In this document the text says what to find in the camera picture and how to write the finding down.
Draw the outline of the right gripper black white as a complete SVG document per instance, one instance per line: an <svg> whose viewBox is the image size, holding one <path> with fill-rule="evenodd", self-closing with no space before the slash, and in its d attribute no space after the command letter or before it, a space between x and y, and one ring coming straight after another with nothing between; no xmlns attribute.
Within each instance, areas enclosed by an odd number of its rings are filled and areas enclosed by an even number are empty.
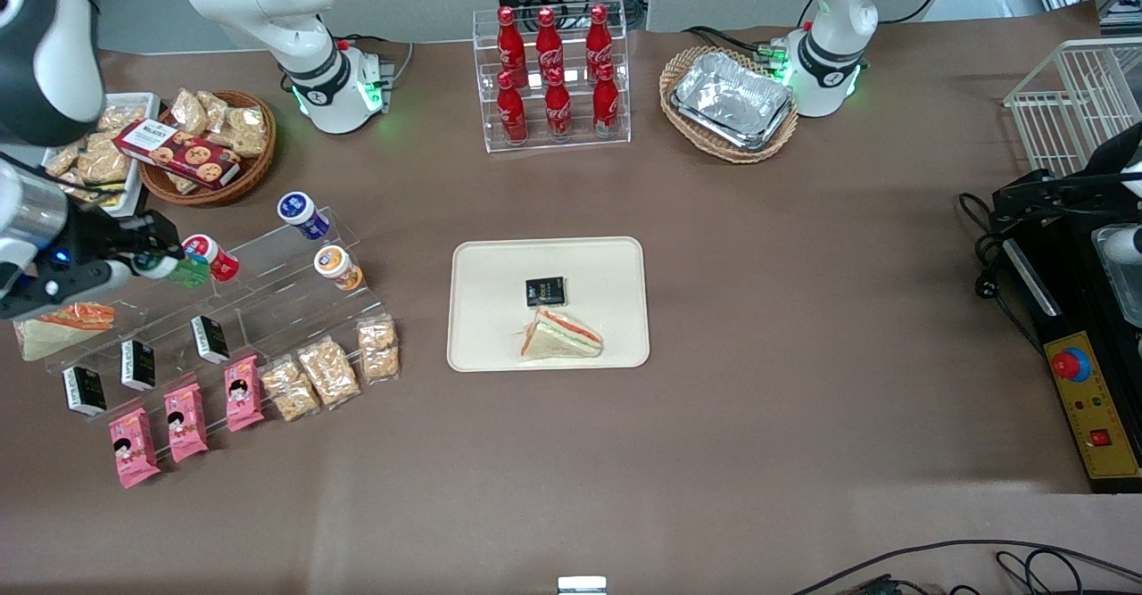
<svg viewBox="0 0 1142 595"><path fill-rule="evenodd" d="M155 260L135 260L139 258ZM25 321L53 313L111 294L136 275L171 278L185 259L176 226L163 214L114 218L100 210L73 210L61 234L45 246L3 238L1 316Z"/></svg>

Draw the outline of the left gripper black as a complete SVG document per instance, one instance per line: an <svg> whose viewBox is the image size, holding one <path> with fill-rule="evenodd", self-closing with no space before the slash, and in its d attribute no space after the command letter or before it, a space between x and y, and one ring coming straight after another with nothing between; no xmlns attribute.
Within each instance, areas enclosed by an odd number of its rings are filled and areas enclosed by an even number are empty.
<svg viewBox="0 0 1142 595"><path fill-rule="evenodd" d="M1011 225L1020 218L1094 216L1134 218L1137 194L1129 185L1137 176L1129 172L1089 175L1080 171L1054 177L1048 169L1034 169L992 194L992 225Z"/></svg>

